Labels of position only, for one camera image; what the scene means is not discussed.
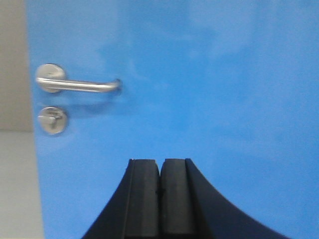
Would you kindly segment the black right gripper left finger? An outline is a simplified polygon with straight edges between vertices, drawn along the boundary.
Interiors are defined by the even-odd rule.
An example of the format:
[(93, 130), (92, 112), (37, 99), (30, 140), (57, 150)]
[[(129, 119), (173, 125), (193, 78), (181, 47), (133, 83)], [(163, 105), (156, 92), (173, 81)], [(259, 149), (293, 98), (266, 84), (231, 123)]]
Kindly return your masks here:
[(158, 239), (159, 170), (152, 159), (131, 159), (113, 196), (85, 239)]

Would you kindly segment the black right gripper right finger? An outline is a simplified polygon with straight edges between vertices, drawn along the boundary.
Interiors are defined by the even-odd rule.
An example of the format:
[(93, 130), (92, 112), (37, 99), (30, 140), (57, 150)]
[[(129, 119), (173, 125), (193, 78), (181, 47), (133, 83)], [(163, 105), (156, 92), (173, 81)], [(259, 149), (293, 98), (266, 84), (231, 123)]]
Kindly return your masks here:
[(163, 239), (285, 238), (229, 202), (191, 159), (166, 159), (160, 184)]

